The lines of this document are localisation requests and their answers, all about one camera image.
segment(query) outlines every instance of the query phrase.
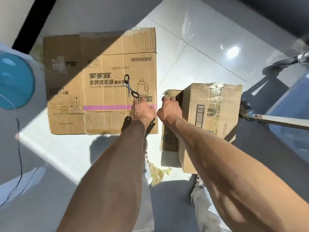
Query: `right arm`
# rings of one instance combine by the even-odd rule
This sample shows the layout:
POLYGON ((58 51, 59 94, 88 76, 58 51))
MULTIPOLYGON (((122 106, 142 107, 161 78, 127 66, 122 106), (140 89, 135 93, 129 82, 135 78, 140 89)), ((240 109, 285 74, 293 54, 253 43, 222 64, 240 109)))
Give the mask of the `right arm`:
POLYGON ((175 97, 163 97, 158 117, 184 143, 218 213, 232 231, 309 231, 309 205, 262 163, 185 121, 175 97))

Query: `left hand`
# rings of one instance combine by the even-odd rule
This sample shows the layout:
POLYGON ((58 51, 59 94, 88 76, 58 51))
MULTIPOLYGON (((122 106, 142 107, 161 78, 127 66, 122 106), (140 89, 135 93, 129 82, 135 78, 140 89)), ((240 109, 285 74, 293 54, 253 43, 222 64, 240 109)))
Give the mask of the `left hand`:
POLYGON ((156 114, 156 110, 154 107, 151 107, 147 104, 145 98, 141 98, 141 101, 137 100, 133 101, 132 110, 130 112, 130 117, 132 121, 139 120, 144 126, 145 130, 148 128, 150 123, 153 121, 156 114))

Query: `hand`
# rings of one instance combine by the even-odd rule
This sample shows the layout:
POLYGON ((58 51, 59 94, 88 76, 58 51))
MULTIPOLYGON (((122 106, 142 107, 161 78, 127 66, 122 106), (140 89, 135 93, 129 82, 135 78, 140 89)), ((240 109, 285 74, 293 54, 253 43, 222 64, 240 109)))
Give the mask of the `hand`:
POLYGON ((140 102, 134 100, 130 117, 132 121, 141 121, 146 130, 155 117, 155 108, 148 106, 145 98, 141 98, 140 102))
POLYGON ((175 125, 176 120, 182 119, 182 110, 175 97, 168 99, 167 96, 163 96, 162 101, 162 108, 158 110, 157 114, 160 120, 171 128, 175 125))

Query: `wire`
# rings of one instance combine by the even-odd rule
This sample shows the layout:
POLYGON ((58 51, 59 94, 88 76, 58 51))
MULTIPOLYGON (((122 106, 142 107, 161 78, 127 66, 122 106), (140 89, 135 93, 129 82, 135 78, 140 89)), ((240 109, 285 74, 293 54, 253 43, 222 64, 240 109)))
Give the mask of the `wire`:
POLYGON ((0 97, 3 97, 5 100, 7 100, 14 108, 14 115, 15 115, 15 119, 16 119, 16 122, 17 122, 17 146, 18 146, 18 156, 19 156, 19 163, 20 163, 20 178, 18 180, 18 183, 17 183, 16 187, 14 187, 13 190, 6 197, 6 200, 0 205, 0 207, 2 207, 2 205, 5 204, 6 201, 8 201, 10 199, 10 197, 14 194, 19 183, 21 182, 21 179, 23 177, 23 163, 22 163, 21 155, 20 155, 19 120, 17 119, 17 116, 16 116, 16 108, 15 108, 14 104, 10 100, 8 100, 6 97, 4 97, 2 94, 0 94, 0 97))

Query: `blue round stool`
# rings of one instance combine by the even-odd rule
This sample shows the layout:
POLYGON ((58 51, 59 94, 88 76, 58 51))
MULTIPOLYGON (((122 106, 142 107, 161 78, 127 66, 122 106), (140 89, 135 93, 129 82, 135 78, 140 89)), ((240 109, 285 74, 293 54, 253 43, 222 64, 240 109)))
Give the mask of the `blue round stool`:
MULTIPOLYGON (((31 99, 34 88, 34 75, 28 63, 17 55, 0 52, 0 94, 20 108, 31 99)), ((14 109, 1 96, 0 107, 14 109)))

